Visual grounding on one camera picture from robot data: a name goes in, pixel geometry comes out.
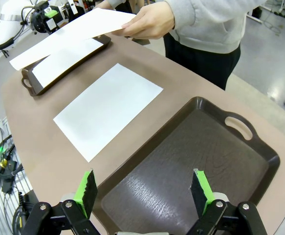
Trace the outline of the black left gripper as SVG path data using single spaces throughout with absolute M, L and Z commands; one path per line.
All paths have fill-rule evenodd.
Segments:
M 34 9 L 30 17 L 30 28 L 35 33 L 52 34 L 59 29 L 57 26 L 59 12 L 47 6 L 46 0 L 35 3 Z

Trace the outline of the person's left hand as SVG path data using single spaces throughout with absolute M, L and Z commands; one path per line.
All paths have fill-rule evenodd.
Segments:
M 144 6 L 138 14 L 116 33 L 135 39 L 159 39 L 175 26 L 175 17 L 165 1 Z

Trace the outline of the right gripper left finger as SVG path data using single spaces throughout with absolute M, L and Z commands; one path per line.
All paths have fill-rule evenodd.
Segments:
M 55 206 L 38 202 L 27 219 L 29 235 L 59 235 L 72 231 L 74 235 L 97 235 L 90 215 L 98 193 L 94 172 L 87 171 L 73 199 L 66 199 Z

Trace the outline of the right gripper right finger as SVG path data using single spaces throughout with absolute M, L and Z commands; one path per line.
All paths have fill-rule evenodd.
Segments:
M 265 235 L 262 219 L 254 203 L 232 205 L 225 194 L 212 192 L 204 171 L 194 169 L 190 191 L 198 220 L 190 235 Z

